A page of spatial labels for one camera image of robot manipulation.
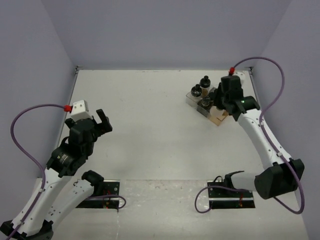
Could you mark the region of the yellow lid spice jar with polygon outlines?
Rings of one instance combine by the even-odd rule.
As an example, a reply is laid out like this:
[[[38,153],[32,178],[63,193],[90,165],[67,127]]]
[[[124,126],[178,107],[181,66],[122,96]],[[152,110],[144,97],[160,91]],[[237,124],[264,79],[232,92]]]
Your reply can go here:
[[[219,108],[217,108],[216,106],[212,106],[210,109],[210,114],[212,117],[218,118],[218,119],[223,119],[224,116],[224,110],[221,110]]]

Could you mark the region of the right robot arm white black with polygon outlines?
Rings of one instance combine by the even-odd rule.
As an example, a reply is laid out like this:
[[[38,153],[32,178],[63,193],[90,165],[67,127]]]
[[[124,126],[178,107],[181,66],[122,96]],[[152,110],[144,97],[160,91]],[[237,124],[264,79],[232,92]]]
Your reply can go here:
[[[223,76],[217,90],[219,106],[234,118],[253,143],[263,166],[263,172],[243,170],[225,175],[223,191],[233,197],[241,190],[256,191],[265,200],[294,192],[305,166],[293,159],[275,138],[261,116],[262,111],[253,96],[244,96],[241,79]]]

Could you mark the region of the brown spice jar black lid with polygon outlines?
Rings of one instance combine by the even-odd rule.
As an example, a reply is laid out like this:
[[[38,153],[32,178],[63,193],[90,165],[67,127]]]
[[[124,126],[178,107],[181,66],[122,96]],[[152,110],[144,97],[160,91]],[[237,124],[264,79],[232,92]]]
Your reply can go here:
[[[199,82],[200,88],[201,88],[201,97],[204,98],[208,95],[210,86],[211,86],[211,80],[209,79],[208,75],[205,75]]]

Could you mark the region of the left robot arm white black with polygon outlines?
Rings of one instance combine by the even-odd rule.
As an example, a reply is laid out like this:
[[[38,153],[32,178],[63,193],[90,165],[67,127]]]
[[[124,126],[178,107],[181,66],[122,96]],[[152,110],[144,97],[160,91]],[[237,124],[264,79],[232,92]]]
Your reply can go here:
[[[98,138],[113,130],[102,109],[96,110],[100,123],[96,122],[84,105],[66,105],[64,110],[70,112],[70,118],[65,120],[69,135],[52,152],[46,167],[41,168],[42,179],[24,208],[14,219],[1,224],[0,231],[7,239],[50,240],[60,223],[81,202],[104,198],[104,178],[89,170],[75,182],[63,199],[57,199],[78,169],[93,154]]]

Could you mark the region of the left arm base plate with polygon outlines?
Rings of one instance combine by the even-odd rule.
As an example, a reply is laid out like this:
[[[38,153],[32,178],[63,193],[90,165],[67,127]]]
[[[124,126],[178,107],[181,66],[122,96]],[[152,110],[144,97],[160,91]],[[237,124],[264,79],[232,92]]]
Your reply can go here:
[[[104,180],[98,190],[95,190],[93,196],[119,195],[120,182],[118,180]],[[82,201],[77,209],[115,209],[120,207],[120,199],[114,198],[95,198]]]

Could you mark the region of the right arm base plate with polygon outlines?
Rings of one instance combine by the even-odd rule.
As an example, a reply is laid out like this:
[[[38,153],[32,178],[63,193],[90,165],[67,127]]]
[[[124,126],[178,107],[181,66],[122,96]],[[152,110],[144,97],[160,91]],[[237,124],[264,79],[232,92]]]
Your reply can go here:
[[[231,188],[231,185],[217,176],[214,180],[207,181],[209,206],[212,210],[216,209],[254,209],[256,207],[253,193],[250,191],[239,192],[230,191],[213,186]]]

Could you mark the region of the black cap bottle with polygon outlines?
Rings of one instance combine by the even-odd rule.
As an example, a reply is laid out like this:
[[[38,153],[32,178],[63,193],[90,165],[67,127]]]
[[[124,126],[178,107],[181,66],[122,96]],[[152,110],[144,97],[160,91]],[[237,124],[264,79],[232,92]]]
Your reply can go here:
[[[215,100],[215,98],[216,98],[216,93],[215,92],[210,92],[209,94],[208,94],[208,97],[210,98],[210,100],[211,101],[214,101]]]

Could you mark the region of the black grinder pepper bottle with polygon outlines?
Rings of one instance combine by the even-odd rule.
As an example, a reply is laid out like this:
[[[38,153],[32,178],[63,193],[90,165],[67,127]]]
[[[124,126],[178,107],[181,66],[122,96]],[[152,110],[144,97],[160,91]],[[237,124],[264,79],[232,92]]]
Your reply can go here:
[[[208,107],[210,106],[211,104],[211,98],[206,96],[204,97],[202,100],[201,100],[201,106],[204,108],[204,109],[208,109]]]

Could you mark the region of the large white salt jar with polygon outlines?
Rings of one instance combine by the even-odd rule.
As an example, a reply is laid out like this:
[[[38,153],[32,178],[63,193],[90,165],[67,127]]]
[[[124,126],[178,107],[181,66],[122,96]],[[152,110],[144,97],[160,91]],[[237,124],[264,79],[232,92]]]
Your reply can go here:
[[[202,96],[202,88],[200,84],[196,84],[190,90],[190,94],[194,98],[200,98]]]

